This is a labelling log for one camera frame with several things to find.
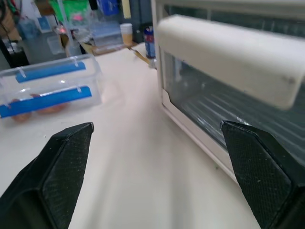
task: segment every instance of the white table surface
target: white table surface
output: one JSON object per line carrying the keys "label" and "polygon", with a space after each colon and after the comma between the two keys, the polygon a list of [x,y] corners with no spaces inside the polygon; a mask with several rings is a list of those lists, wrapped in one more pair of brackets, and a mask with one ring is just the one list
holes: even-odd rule
{"label": "white table surface", "polygon": [[127,49],[97,60],[104,104],[0,127],[0,195],[50,136],[94,122],[70,229],[259,229],[240,188],[161,110],[156,70]]}

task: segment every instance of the plastic storage box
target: plastic storage box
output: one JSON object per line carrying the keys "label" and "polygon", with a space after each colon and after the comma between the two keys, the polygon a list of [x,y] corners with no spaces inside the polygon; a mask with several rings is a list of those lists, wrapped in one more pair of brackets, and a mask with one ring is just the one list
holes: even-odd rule
{"label": "plastic storage box", "polygon": [[123,44],[120,25],[117,22],[95,23],[90,26],[90,31],[96,46]]}
{"label": "plastic storage box", "polygon": [[24,122],[99,104],[101,74],[89,54],[2,71],[0,117]]}
{"label": "plastic storage box", "polygon": [[60,43],[58,36],[51,36],[47,38],[48,45],[50,47],[51,53],[53,55],[64,53],[64,49],[62,48],[62,45]]}

